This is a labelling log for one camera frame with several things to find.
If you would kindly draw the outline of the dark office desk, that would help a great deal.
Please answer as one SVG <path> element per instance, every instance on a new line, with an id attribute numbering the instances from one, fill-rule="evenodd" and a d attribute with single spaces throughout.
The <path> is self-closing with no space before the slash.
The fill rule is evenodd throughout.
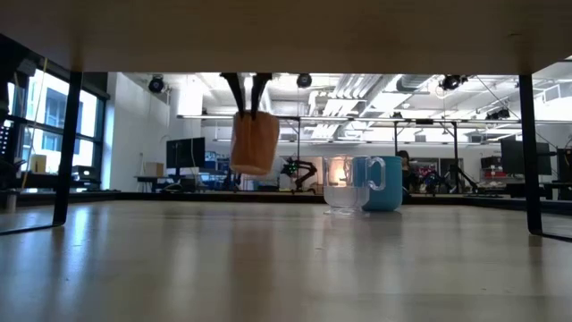
<path id="1" fill-rule="evenodd" d="M 136 176 L 139 189 L 150 193 L 196 193 L 206 186 L 194 176 Z"/>

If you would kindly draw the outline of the orange plastic mug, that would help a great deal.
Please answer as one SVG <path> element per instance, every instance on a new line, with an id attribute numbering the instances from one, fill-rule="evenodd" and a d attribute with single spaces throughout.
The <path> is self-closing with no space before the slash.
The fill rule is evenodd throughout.
<path id="1" fill-rule="evenodd" d="M 280 136 L 279 119 L 266 112 L 233 116 L 230 168 L 239 174 L 262 176 L 273 168 Z"/>

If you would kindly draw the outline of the teal object at table edge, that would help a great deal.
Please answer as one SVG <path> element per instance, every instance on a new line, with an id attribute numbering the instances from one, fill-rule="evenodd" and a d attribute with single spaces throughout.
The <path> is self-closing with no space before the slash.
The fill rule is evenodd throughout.
<path id="1" fill-rule="evenodd" d="M 513 74 L 539 236 L 532 76 L 572 55 L 572 0 L 0 0 L 0 72 L 28 53 L 70 74 L 54 226 L 85 72 Z"/>

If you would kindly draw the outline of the clear glass mug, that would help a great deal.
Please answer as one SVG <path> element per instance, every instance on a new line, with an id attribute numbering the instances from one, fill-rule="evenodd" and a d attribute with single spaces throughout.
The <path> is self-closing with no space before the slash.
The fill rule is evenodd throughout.
<path id="1" fill-rule="evenodd" d="M 330 214 L 360 212 L 371 191 L 386 187 L 386 164 L 380 157 L 337 155 L 324 158 L 324 200 Z"/>

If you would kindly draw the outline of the black computer monitor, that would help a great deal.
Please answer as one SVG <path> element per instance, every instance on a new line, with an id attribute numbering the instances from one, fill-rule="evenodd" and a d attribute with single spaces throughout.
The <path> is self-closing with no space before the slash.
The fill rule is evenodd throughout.
<path id="1" fill-rule="evenodd" d="M 166 142 L 167 168 L 203 167 L 205 160 L 206 142 L 204 137 L 168 140 Z"/>
<path id="2" fill-rule="evenodd" d="M 525 160 L 523 142 L 519 140 L 500 141 L 501 164 L 507 174 L 524 174 Z M 551 152 L 548 143 L 536 143 L 537 165 L 539 175 L 552 175 Z"/>

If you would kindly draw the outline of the window with black frame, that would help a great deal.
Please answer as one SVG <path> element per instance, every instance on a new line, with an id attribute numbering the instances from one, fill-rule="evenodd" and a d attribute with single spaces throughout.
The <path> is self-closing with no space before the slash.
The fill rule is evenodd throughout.
<path id="1" fill-rule="evenodd" d="M 4 86 L 8 119 L 4 127 L 13 142 L 2 153 L 18 166 L 13 187 L 22 191 L 53 191 L 62 160 L 63 130 L 69 83 L 36 69 L 30 76 L 14 75 Z M 85 90 L 80 93 L 73 143 L 71 189 L 100 188 L 105 101 Z M 30 172 L 30 157 L 46 155 L 46 174 Z"/>

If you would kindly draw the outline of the black table frame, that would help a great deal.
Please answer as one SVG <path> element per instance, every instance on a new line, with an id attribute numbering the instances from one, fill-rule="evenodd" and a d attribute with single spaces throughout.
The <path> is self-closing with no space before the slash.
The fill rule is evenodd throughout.
<path id="1" fill-rule="evenodd" d="M 0 192 L 0 209 L 5 210 L 8 199 L 15 198 L 18 207 L 46 206 L 55 203 L 55 194 L 50 193 L 16 193 L 14 191 Z M 192 202 L 256 202 L 256 203 L 299 203 L 324 204 L 325 200 L 319 195 L 303 195 L 289 193 L 142 193 L 142 192 L 75 192 L 70 194 L 68 202 L 88 203 L 98 201 L 128 200 L 128 201 L 192 201 Z M 482 208 L 500 208 L 515 211 L 526 210 L 523 199 L 460 197 L 449 195 L 445 197 L 409 197 L 403 205 L 432 205 L 432 206 L 470 206 Z"/>

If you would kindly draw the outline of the blue mug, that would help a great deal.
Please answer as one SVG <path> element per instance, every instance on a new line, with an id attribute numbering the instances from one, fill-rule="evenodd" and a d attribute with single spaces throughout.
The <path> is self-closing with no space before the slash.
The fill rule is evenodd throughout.
<path id="1" fill-rule="evenodd" d="M 359 193 L 362 209 L 369 212 L 392 212 L 402 203 L 402 170 L 399 157 L 381 157 L 385 167 L 378 162 L 369 165 L 367 157 L 353 160 L 354 182 Z"/>

